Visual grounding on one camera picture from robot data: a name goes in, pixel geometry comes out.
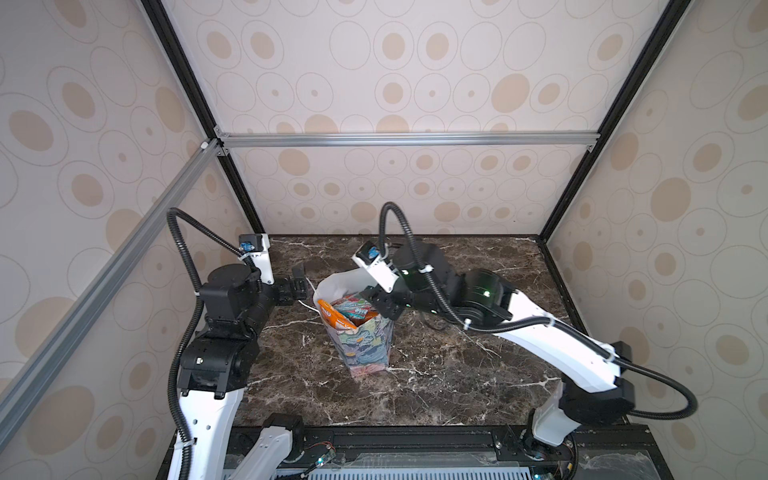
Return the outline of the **teal red Fox's packet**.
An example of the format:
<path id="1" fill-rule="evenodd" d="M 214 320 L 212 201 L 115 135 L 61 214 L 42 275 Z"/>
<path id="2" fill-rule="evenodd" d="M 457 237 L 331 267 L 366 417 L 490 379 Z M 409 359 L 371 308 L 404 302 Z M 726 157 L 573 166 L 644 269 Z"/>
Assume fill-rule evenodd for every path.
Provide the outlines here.
<path id="1" fill-rule="evenodd" d="M 331 306 L 355 326 L 360 326 L 379 315 L 373 305 L 358 294 L 350 294 L 334 301 Z"/>

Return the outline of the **orange snack packet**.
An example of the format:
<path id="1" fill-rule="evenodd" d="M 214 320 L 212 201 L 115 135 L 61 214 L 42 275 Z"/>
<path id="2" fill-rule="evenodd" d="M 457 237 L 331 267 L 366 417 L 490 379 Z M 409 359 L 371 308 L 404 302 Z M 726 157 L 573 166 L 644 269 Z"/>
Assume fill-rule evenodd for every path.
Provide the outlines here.
<path id="1" fill-rule="evenodd" d="M 320 311 L 320 315 L 322 319 L 332 328 L 336 330 L 353 330 L 356 329 L 358 326 L 355 326 L 350 321 L 345 319 L 341 314 L 339 314 L 332 306 L 332 303 L 329 303 L 325 300 L 318 300 L 317 306 Z"/>

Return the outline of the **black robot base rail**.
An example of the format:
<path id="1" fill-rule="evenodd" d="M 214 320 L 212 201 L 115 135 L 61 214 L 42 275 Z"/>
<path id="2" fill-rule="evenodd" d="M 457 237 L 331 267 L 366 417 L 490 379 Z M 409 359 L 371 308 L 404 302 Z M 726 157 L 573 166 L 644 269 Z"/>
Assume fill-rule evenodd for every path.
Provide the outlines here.
<path id="1" fill-rule="evenodd" d="M 309 427 L 303 455 L 269 479 L 669 479 L 647 426 L 586 427 L 543 459 L 522 429 L 498 426 Z"/>

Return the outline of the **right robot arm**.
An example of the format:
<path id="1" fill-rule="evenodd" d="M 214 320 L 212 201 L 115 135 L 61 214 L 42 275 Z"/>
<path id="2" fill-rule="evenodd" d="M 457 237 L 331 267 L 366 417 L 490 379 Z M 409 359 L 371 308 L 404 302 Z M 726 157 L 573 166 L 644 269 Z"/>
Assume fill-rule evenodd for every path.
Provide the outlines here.
<path id="1" fill-rule="evenodd" d="M 385 203 L 376 242 L 353 257 L 374 281 L 362 295 L 384 317 L 407 310 L 439 316 L 464 331 L 510 341 L 557 368 L 562 379 L 528 417 L 522 442 L 529 450 L 556 447 L 580 426 L 610 425 L 624 416 L 676 421 L 699 407 L 682 383 L 632 362 L 624 342 L 599 342 L 542 309 L 511 282 L 482 268 L 459 273 L 435 244 L 416 238 L 404 212 Z M 639 410 L 626 371 L 676 391 L 686 401 L 668 411 Z"/>

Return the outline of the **white paper bag colourful print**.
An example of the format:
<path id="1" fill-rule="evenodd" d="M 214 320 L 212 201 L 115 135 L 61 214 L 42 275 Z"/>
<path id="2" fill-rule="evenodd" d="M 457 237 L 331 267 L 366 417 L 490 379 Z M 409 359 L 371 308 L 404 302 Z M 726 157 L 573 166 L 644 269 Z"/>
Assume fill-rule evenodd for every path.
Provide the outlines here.
<path id="1" fill-rule="evenodd" d="M 312 302 L 320 315 L 317 301 L 322 299 L 333 303 L 350 294 L 361 296 L 368 286 L 374 286 L 374 279 L 361 269 L 335 273 L 319 282 Z M 381 315 L 370 319 L 353 330 L 336 330 L 321 317 L 329 337 L 340 358 L 355 379 L 384 371 L 389 367 L 394 322 Z"/>

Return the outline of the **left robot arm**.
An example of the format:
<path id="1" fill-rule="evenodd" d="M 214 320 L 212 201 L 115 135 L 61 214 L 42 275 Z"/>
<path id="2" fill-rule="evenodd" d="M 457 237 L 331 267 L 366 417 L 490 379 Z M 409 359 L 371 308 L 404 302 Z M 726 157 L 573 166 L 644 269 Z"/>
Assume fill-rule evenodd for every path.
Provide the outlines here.
<path id="1" fill-rule="evenodd" d="M 259 337 L 278 306 L 307 299 L 307 280 L 276 277 L 265 234 L 242 234 L 232 245 L 178 207 L 168 229 L 194 290 L 192 318 L 174 354 L 167 398 L 176 426 L 171 479 L 218 479 L 227 441 L 259 354 Z M 179 223 L 185 221 L 236 257 L 202 278 Z"/>

